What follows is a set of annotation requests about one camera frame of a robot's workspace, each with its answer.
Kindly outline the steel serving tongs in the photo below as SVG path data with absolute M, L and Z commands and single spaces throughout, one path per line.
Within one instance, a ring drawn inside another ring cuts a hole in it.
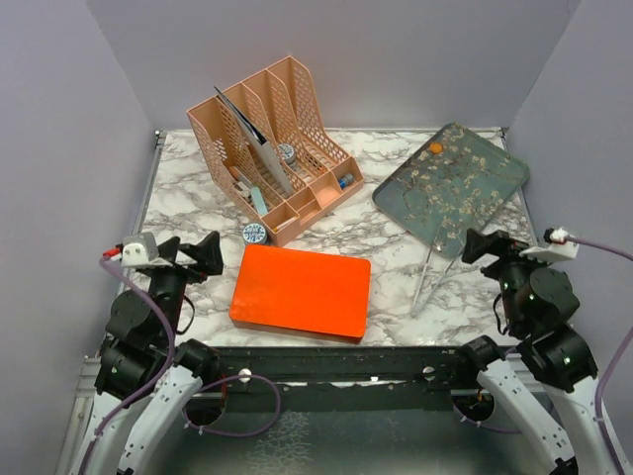
M 410 317 L 417 318 L 422 313 L 422 309 L 456 261 L 455 257 L 449 259 L 443 254 L 445 238 L 443 229 L 438 228 L 420 266 L 421 275 L 409 307 Z

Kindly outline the orange tin lid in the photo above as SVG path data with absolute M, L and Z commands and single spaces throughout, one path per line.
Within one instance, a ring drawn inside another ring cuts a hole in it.
M 368 259 L 250 244 L 228 315 L 237 325 L 360 340 L 370 286 Z

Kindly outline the orange cookie tin box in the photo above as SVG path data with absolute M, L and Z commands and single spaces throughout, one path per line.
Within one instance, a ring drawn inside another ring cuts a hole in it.
M 242 322 L 242 321 L 231 321 L 233 325 L 238 329 L 248 330 L 259 332 L 268 335 L 276 335 L 276 336 L 291 336 L 303 340 L 315 339 L 317 342 L 332 342 L 332 343 L 349 343 L 349 344 L 359 344 L 363 337 L 356 336 L 347 336 L 347 335 L 338 335 L 331 333 L 323 333 L 323 332 L 312 332 L 312 331 L 304 331 L 304 330 L 293 330 L 287 328 L 280 327 L 271 327 L 266 325 L 259 325 L 254 323 Z

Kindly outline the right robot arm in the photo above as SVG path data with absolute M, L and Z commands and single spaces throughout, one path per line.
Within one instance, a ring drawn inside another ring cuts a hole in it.
M 548 412 L 516 376 L 503 350 L 488 336 L 457 350 L 456 379 L 480 386 L 501 404 L 551 474 L 629 474 L 632 465 L 603 402 L 606 383 L 624 350 L 627 334 L 605 371 L 587 341 L 569 323 L 580 306 L 567 273 L 554 263 L 573 260 L 585 240 L 563 228 L 548 229 L 542 246 L 497 231 L 467 231 L 462 260 L 489 254 L 496 261 L 482 274 L 499 285 L 506 330 L 518 340 L 521 361 L 550 398 Z

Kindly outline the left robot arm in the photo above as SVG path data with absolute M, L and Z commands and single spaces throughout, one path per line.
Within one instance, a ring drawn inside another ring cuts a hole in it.
M 221 237 L 157 242 L 126 237 L 100 265 L 125 284 L 111 306 L 100 349 L 93 411 L 72 474 L 139 474 L 196 390 L 212 388 L 219 359 L 205 344 L 177 344 L 186 289 L 224 271 Z

